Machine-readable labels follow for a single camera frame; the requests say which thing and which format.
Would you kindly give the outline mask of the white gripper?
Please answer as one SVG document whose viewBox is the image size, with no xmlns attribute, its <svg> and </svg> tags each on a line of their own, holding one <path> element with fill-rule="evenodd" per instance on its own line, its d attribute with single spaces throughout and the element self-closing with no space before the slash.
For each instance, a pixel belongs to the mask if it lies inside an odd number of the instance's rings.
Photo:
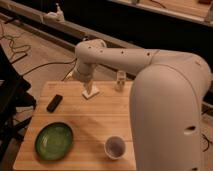
<svg viewBox="0 0 213 171">
<path fill-rule="evenodd" d="M 72 71 L 68 73 L 66 79 L 74 79 L 80 82 L 84 82 L 84 88 L 87 94 L 90 94 L 92 91 L 94 68 L 92 66 L 75 66 Z"/>
</svg>

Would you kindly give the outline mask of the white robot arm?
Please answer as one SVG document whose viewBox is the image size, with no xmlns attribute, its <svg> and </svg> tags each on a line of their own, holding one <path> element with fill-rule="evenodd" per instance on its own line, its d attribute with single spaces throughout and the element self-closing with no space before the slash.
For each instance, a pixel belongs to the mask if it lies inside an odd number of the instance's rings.
<svg viewBox="0 0 213 171">
<path fill-rule="evenodd" d="M 109 48 L 101 39 L 75 46 L 73 77 L 88 82 L 95 66 L 135 76 L 129 110 L 137 171 L 202 171 L 201 110 L 211 69 L 180 51 Z"/>
</svg>

